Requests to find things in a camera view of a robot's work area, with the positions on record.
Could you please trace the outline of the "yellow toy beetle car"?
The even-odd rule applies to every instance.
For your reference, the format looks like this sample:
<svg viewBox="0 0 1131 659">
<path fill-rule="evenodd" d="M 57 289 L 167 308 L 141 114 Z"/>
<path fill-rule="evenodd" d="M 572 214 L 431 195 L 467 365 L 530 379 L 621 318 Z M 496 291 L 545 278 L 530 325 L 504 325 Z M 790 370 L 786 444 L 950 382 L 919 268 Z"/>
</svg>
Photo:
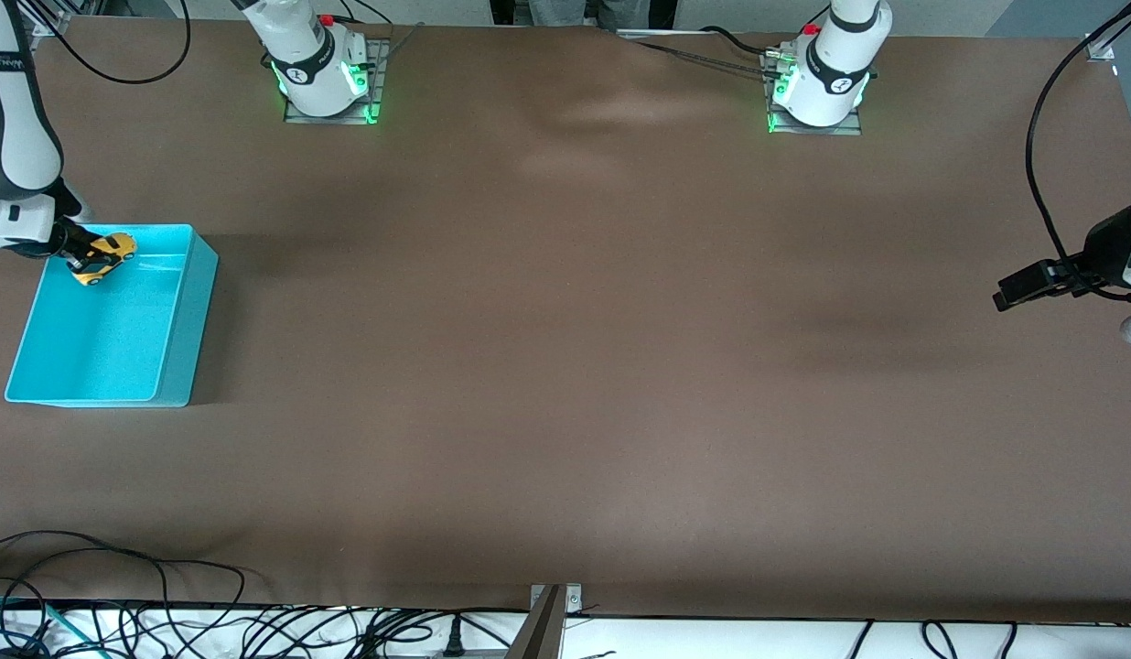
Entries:
<svg viewBox="0 0 1131 659">
<path fill-rule="evenodd" d="M 81 243 L 64 260 L 77 283 L 81 286 L 97 286 L 115 268 L 135 258 L 135 239 L 130 234 L 115 232 Z"/>
</svg>

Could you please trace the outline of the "turquoise plastic bin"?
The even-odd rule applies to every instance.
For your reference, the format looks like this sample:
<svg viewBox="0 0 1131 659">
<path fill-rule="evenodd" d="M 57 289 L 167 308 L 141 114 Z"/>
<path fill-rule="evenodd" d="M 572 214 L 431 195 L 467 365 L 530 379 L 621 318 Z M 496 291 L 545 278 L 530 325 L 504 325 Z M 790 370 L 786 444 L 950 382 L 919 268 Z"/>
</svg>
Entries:
<svg viewBox="0 0 1131 659">
<path fill-rule="evenodd" d="M 219 257 L 188 224 L 97 224 L 137 243 L 131 260 L 83 286 L 48 260 L 5 399 L 63 408 L 185 407 Z"/>
</svg>

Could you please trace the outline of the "brown table cover sheet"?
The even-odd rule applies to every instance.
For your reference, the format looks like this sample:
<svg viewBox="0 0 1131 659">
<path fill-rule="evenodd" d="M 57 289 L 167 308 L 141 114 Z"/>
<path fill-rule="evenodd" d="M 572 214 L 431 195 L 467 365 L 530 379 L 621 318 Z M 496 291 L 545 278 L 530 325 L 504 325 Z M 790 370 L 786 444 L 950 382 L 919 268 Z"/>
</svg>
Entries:
<svg viewBox="0 0 1131 659">
<path fill-rule="evenodd" d="M 221 266 L 192 400 L 5 400 L 38 263 L 0 254 L 0 573 L 71 530 L 250 601 L 1131 621 L 1130 307 L 1024 172 L 1068 40 L 893 38 L 862 135 L 592 28 L 422 27 L 377 125 L 291 125 L 242 21 L 152 86 L 38 50 L 103 222 Z"/>
</svg>

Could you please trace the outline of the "person in grey trousers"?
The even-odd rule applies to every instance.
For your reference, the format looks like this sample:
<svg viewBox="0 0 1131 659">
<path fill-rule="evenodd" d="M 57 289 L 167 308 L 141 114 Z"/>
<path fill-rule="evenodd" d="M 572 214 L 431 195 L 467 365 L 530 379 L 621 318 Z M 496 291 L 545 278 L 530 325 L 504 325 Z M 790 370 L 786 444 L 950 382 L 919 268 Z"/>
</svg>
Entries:
<svg viewBox="0 0 1131 659">
<path fill-rule="evenodd" d="M 679 0 L 489 0 L 495 24 L 519 25 L 520 9 L 536 27 L 584 26 L 590 18 L 601 29 L 666 28 Z"/>
</svg>

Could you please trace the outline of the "aluminium frame profile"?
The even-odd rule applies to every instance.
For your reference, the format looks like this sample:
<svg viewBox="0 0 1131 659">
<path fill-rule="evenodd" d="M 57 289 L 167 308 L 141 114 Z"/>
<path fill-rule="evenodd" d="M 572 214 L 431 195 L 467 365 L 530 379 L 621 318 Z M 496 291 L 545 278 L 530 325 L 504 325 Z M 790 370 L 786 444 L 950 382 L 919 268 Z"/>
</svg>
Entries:
<svg viewBox="0 0 1131 659">
<path fill-rule="evenodd" d="M 27 38 L 54 38 L 57 32 L 64 32 L 74 16 L 83 14 L 85 0 L 0 0 L 0 9 L 6 11 L 14 26 L 21 27 Z"/>
</svg>

